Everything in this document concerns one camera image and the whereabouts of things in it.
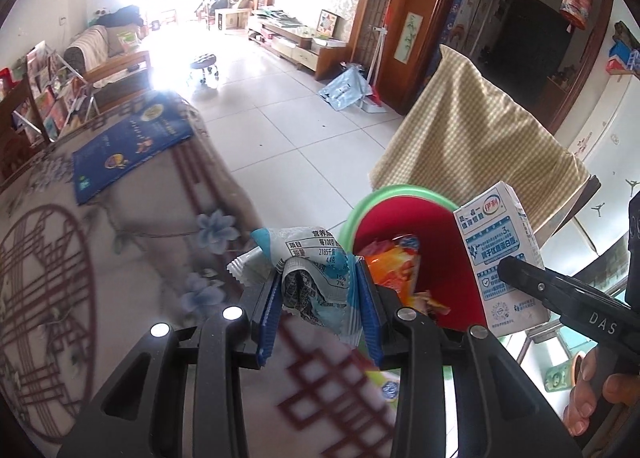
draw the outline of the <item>milk carton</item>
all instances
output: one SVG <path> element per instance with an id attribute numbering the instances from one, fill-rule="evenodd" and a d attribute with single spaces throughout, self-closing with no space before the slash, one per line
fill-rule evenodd
<path id="1" fill-rule="evenodd" d="M 514 190 L 499 182 L 460 207 L 455 215 L 491 332 L 500 337 L 548 321 L 549 311 L 540 301 L 498 278 L 498 263 L 508 255 L 545 268 Z"/>

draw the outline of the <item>pillow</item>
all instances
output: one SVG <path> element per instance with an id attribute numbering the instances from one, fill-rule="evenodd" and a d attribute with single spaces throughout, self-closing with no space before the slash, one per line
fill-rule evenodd
<path id="1" fill-rule="evenodd" d="M 124 53 L 124 48 L 118 39 L 118 34 L 123 32 L 138 32 L 137 24 L 128 24 L 126 26 L 116 26 L 113 28 L 107 28 L 107 37 L 109 41 L 109 56 L 113 57 Z"/>
<path id="2" fill-rule="evenodd" d="M 135 32 L 121 32 L 118 34 L 118 42 L 122 46 L 124 53 L 132 53 L 140 46 L 138 36 Z"/>

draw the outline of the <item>dark door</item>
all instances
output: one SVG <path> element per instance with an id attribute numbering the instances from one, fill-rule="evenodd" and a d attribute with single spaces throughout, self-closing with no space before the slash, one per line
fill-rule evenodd
<path id="1" fill-rule="evenodd" d="M 539 0 L 513 0 L 483 75 L 531 110 L 560 65 L 573 32 Z"/>

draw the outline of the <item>stool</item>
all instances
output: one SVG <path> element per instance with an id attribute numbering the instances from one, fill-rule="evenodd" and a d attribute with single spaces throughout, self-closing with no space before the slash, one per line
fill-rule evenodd
<path id="1" fill-rule="evenodd" d="M 216 56 L 213 53 L 205 54 L 200 57 L 197 57 L 191 64 L 190 67 L 192 70 L 202 70 L 202 78 L 200 83 L 203 86 L 207 85 L 207 73 L 205 70 L 209 72 L 209 75 L 213 73 L 213 68 L 216 69 L 215 78 L 216 80 L 220 80 L 220 74 L 218 73 L 218 67 L 216 66 Z"/>

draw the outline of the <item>blue flower print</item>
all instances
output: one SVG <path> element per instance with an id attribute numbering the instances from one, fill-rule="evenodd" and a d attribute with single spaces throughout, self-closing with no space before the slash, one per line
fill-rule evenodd
<path id="1" fill-rule="evenodd" d="M 207 317 L 210 306 L 225 300 L 225 292 L 220 288 L 222 281 L 202 277 L 195 272 L 187 276 L 187 292 L 180 298 L 182 308 L 186 313 L 196 314 L 198 317 Z"/>
<path id="2" fill-rule="evenodd" d="M 238 229 L 232 226 L 236 219 L 233 216 L 225 216 L 220 209 L 210 216 L 200 214 L 197 222 L 200 228 L 198 246 L 209 248 L 211 253 L 225 253 L 228 242 L 240 237 Z"/>

